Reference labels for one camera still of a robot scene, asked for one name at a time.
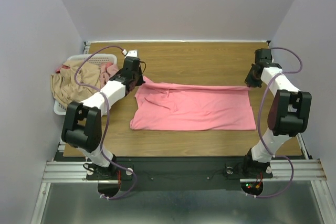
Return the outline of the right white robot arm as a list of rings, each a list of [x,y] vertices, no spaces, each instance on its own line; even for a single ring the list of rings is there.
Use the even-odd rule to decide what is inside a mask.
[[[248,151],[241,165],[248,177],[270,174],[270,161],[279,148],[307,129],[312,95],[299,90],[286,75],[281,65],[273,61],[271,49],[255,51],[255,62],[245,84],[250,88],[266,84],[265,92],[271,92],[274,99],[267,116],[267,129],[263,133],[257,126],[260,140]]]

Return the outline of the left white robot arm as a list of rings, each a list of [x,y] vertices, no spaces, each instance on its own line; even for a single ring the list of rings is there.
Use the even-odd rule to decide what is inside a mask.
[[[86,170],[106,179],[117,173],[114,154],[102,144],[102,119],[117,101],[126,97],[135,87],[144,84],[141,60],[125,56],[123,67],[94,95],[81,102],[71,102],[66,110],[61,139],[80,150],[92,161]]]

